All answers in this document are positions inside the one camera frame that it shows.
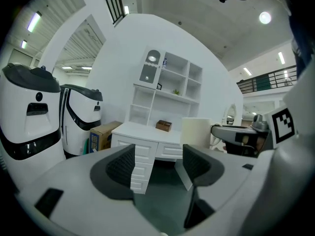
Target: desk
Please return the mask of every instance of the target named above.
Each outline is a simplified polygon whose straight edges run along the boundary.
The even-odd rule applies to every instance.
[[[112,131],[111,147],[135,144],[135,167],[131,175],[131,189],[145,194],[156,158],[175,159],[175,169],[187,190],[191,181],[183,167],[181,132],[165,132],[151,126],[125,122]]]

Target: floor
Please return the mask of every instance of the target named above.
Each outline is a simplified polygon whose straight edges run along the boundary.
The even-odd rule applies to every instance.
[[[145,195],[135,194],[135,205],[158,230],[169,236],[185,232],[192,188],[187,191],[173,162],[155,161]]]

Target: desk drawer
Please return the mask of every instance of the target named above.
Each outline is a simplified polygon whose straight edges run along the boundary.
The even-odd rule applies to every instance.
[[[149,180],[152,172],[153,164],[135,162],[135,167],[131,178]]]
[[[157,152],[158,143],[149,142],[139,139],[134,139],[126,136],[120,136],[113,134],[112,147],[124,146],[135,144],[135,161],[141,163],[154,163],[154,158]]]
[[[159,143],[156,157],[182,159],[183,149],[180,145]]]
[[[146,194],[148,188],[148,180],[139,180],[139,179],[131,179],[130,189],[133,190],[134,193],[138,194]]]

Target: brown box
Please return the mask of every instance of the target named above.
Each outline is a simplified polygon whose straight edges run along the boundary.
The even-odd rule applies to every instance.
[[[90,129],[89,153],[93,153],[93,149],[100,151],[110,148],[112,141],[112,131],[122,123],[113,121],[105,125],[101,125]]]
[[[159,120],[156,125],[157,129],[160,129],[166,132],[169,132],[171,130],[171,127],[172,127],[172,123],[168,121],[164,121],[164,120]]]

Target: black metal railing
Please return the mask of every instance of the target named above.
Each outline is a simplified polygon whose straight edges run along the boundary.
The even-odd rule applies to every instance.
[[[296,65],[237,83],[242,94],[289,87],[296,84]]]
[[[125,11],[122,0],[106,0],[110,15],[113,19],[113,24],[125,17]]]

